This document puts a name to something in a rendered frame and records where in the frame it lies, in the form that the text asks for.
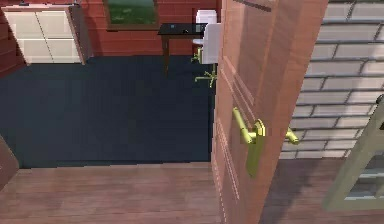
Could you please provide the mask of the brown wooden room door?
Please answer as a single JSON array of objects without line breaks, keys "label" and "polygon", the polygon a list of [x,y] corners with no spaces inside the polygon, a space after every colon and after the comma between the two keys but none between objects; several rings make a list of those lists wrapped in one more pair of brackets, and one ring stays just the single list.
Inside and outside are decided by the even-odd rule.
[{"label": "brown wooden room door", "polygon": [[[220,224],[259,224],[328,0],[222,0],[211,164]],[[257,174],[237,107],[266,137]]]}]

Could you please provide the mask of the white box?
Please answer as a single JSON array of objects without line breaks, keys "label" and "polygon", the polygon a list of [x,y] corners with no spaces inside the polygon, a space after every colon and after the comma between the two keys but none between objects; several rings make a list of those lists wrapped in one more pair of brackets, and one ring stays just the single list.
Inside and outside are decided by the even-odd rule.
[{"label": "white box", "polygon": [[195,19],[197,23],[207,23],[207,24],[216,23],[217,13],[215,10],[199,9],[196,13]]}]

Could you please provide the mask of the dark framed window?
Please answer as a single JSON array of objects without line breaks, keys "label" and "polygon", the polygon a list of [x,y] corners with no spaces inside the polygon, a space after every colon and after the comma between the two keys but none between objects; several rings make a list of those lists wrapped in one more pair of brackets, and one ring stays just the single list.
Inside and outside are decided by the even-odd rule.
[{"label": "dark framed window", "polygon": [[108,30],[159,28],[158,0],[103,0]]}]

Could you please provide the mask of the white office chair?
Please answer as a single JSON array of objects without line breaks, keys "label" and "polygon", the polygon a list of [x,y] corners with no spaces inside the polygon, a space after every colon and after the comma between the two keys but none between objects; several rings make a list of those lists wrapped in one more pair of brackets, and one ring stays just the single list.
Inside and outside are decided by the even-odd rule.
[{"label": "white office chair", "polygon": [[197,48],[197,52],[191,61],[198,61],[200,64],[211,65],[212,71],[205,71],[203,76],[197,76],[194,81],[208,80],[209,87],[212,88],[217,79],[217,66],[219,59],[219,37],[221,33],[220,23],[211,23],[205,26],[202,39],[202,46]]}]

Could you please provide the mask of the black top wooden table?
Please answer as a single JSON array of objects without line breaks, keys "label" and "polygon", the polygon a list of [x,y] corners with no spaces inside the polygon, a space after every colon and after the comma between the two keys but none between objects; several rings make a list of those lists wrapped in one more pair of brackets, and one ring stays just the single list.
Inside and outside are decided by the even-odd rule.
[{"label": "black top wooden table", "polygon": [[206,23],[162,23],[158,35],[161,37],[164,72],[168,75],[171,39],[202,39]]}]

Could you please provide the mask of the olive framed glass door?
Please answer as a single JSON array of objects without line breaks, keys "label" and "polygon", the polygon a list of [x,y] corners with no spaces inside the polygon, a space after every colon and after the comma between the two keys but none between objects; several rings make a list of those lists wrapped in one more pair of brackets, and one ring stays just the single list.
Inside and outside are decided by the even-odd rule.
[{"label": "olive framed glass door", "polygon": [[322,202],[328,211],[384,210],[384,94]]}]

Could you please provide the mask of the white cupboard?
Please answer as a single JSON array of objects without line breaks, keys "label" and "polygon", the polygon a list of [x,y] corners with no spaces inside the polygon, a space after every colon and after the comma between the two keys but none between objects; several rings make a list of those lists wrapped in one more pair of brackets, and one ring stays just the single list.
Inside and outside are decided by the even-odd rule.
[{"label": "white cupboard", "polygon": [[27,64],[85,64],[93,50],[79,4],[1,8]]}]

